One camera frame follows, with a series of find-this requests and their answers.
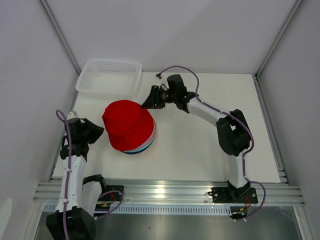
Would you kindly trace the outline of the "orange bucket hat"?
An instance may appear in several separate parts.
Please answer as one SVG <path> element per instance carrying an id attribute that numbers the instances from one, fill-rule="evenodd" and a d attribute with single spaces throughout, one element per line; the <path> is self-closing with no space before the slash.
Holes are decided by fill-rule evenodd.
<path id="1" fill-rule="evenodd" d="M 156 134 L 157 134 L 157 124 L 155 121 L 153 121 L 153 130 L 152 130 L 152 134 L 149 139 L 150 144 L 155 140 Z"/>

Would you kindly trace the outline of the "lavender bucket hat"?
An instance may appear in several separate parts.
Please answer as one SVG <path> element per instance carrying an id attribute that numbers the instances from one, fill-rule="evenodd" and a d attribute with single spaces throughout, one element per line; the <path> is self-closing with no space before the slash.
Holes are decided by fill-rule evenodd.
<path id="1" fill-rule="evenodd" d="M 124 151 L 124 153 L 135 154 L 135 153 L 143 152 L 145 149 L 147 149 L 154 142 L 154 140 L 156 138 L 156 134 L 157 134 L 157 125 L 154 123 L 153 124 L 153 131 L 152 131 L 152 134 L 150 135 L 150 137 L 143 144 L 138 146 L 137 148 L 135 148 L 133 150 Z"/>

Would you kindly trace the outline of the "red bucket hat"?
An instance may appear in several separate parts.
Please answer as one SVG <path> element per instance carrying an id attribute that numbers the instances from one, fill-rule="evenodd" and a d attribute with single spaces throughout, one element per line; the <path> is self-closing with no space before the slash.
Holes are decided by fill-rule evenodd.
<path id="1" fill-rule="evenodd" d="M 151 136 L 154 128 L 149 111 L 131 100 L 110 103 L 102 120 L 111 146 L 121 152 L 139 147 Z"/>

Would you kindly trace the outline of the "dark blue bucket hat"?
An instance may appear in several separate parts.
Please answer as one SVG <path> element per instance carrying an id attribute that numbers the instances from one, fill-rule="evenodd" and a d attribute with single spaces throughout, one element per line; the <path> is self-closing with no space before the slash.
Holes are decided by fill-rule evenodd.
<path id="1" fill-rule="evenodd" d="M 141 148 L 141 149 L 135 150 L 135 151 L 123 151 L 123 153 L 127 154 L 127 155 L 135 155 L 135 154 L 140 154 L 140 153 L 146 151 L 148 148 L 149 148 L 149 146 L 145 147 L 145 148 Z"/>

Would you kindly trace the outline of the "teal bucket hat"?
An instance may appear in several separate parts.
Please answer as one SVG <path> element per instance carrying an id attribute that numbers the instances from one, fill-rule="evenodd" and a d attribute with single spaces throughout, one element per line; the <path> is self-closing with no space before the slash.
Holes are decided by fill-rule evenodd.
<path id="1" fill-rule="evenodd" d="M 128 154 L 128 155 L 134 155 L 134 154 L 139 154 L 139 153 L 142 153 L 144 152 L 145 150 L 147 150 L 151 145 L 153 144 L 153 142 L 139 148 L 139 149 L 136 149 L 136 150 L 130 150 L 130 151 L 122 151 L 122 153 L 125 153 L 125 154 Z"/>

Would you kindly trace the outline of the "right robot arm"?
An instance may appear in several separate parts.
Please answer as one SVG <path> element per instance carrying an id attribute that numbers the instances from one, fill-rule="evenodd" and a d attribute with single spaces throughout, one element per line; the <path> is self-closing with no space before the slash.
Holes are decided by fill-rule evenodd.
<path id="1" fill-rule="evenodd" d="M 142 104 L 143 109 L 162 109 L 166 104 L 175 104 L 179 110 L 200 117 L 216 127 L 220 148 L 228 156 L 228 197 L 239 202 L 251 187 L 245 173 L 245 155 L 253 145 L 252 134 L 246 119 L 239 109 L 226 112 L 210 106 L 196 92 L 188 91 L 179 74 L 167 78 L 168 86 L 151 87 Z"/>

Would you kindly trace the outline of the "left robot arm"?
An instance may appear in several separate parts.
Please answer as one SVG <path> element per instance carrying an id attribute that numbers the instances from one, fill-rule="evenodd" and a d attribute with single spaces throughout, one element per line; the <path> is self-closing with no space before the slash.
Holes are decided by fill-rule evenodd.
<path id="1" fill-rule="evenodd" d="M 104 129 L 86 118 L 69 116 L 65 130 L 59 153 L 63 165 L 60 197 L 55 212 L 46 218 L 46 226 L 55 240 L 93 240 L 95 205 L 107 197 L 108 187 L 102 175 L 84 177 L 84 171 L 89 145 Z"/>

